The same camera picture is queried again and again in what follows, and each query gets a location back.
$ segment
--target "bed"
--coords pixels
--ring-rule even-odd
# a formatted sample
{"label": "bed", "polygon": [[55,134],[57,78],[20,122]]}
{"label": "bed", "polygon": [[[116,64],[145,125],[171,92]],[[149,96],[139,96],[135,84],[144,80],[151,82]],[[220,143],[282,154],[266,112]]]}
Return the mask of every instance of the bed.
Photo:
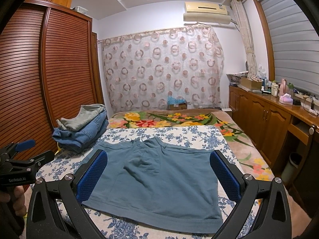
{"label": "bed", "polygon": [[[185,110],[169,112],[121,112],[109,120],[107,131],[95,142],[119,143],[135,138],[141,140],[158,136],[163,142],[197,149],[219,149],[229,162],[234,163],[243,173],[251,173],[256,179],[271,180],[273,174],[250,139],[240,130],[230,116],[222,111]],[[62,150],[54,161],[40,169],[37,177],[46,181],[61,179],[73,173],[80,161],[92,150],[81,154]],[[218,184],[219,207],[223,220],[228,217],[235,203],[227,198]],[[248,233],[259,208],[255,201],[239,238]],[[63,203],[58,202],[63,218],[70,222]],[[85,208],[101,233],[109,239],[200,239],[210,238],[208,234],[185,234],[166,231],[137,223],[133,220],[111,216]]]}

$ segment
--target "air conditioner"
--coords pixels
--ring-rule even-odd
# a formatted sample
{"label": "air conditioner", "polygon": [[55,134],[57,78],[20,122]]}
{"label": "air conditioner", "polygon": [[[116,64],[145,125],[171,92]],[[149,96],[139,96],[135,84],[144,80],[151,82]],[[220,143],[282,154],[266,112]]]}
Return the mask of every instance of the air conditioner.
{"label": "air conditioner", "polygon": [[231,17],[225,5],[208,2],[185,2],[185,22],[229,24]]}

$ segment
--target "patterned curtain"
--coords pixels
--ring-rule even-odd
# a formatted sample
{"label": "patterned curtain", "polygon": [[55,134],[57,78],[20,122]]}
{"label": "patterned curtain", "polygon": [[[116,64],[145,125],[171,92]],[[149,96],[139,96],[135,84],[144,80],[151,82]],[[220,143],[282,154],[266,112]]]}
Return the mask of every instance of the patterned curtain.
{"label": "patterned curtain", "polygon": [[167,98],[219,107],[224,53],[207,26],[163,29],[103,40],[104,76],[115,113],[165,110]]}
{"label": "patterned curtain", "polygon": [[232,10],[235,14],[236,21],[239,25],[242,41],[244,42],[247,63],[248,63],[248,77],[251,80],[258,81],[257,75],[257,63],[254,52],[254,43],[251,37],[251,31],[247,15],[241,1],[232,0]]}

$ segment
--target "louvered wardrobe door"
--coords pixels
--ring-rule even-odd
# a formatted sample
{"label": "louvered wardrobe door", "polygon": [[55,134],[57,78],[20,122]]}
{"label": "louvered wardrobe door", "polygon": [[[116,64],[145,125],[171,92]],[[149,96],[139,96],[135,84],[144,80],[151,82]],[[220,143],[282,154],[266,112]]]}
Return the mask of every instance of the louvered wardrobe door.
{"label": "louvered wardrobe door", "polygon": [[46,32],[45,71],[54,120],[75,117],[96,103],[90,55],[90,22],[51,9]]}
{"label": "louvered wardrobe door", "polygon": [[0,35],[0,147],[36,141],[35,148],[18,154],[19,159],[56,149],[39,71],[44,14],[44,7],[22,6]]}

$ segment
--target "pink tissue box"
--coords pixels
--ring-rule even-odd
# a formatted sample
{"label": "pink tissue box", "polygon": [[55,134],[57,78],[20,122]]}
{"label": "pink tissue box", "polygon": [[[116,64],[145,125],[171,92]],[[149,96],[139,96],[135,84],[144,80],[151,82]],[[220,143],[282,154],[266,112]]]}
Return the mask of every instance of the pink tissue box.
{"label": "pink tissue box", "polygon": [[284,97],[284,96],[280,96],[279,102],[282,103],[282,104],[292,105],[293,99],[292,98],[287,98],[287,97]]}

